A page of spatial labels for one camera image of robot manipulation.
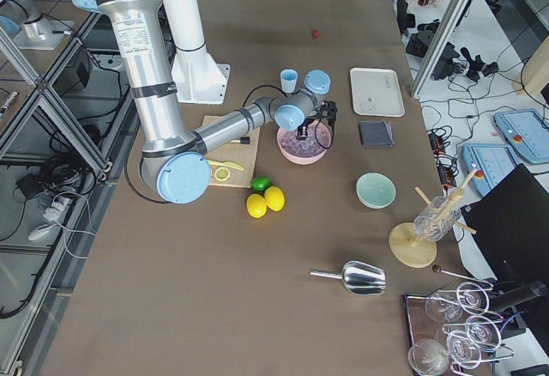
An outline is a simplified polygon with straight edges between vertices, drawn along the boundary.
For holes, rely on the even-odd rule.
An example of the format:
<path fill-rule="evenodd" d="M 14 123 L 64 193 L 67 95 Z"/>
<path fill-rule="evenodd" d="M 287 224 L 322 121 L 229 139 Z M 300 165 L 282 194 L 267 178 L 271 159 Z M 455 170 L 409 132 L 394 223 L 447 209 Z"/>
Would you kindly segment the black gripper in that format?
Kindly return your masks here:
<path fill-rule="evenodd" d="M 331 129 L 335 127 L 337 115 L 337 107 L 334 101 L 325 100 L 316 110 L 305 117 L 305 121 L 296 130 L 297 139 L 308 138 L 308 125 L 312 124 L 315 119 L 327 120 L 327 124 Z"/>

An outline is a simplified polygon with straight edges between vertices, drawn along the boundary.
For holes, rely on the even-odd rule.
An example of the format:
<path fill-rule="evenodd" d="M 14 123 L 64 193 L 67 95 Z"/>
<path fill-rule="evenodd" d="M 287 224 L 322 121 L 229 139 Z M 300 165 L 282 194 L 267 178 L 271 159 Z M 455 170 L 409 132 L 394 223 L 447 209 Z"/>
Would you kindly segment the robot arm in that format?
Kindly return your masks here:
<path fill-rule="evenodd" d="M 209 151 L 268 122 L 295 130 L 320 109 L 329 92 L 329 75 L 312 70 L 303 87 L 286 96 L 259 98 L 187 130 L 180 102 L 209 103 L 226 84 L 226 72 L 207 52 L 197 0 L 72 2 L 112 23 L 145 134 L 142 181 L 167 202 L 190 203 L 206 191 Z"/>

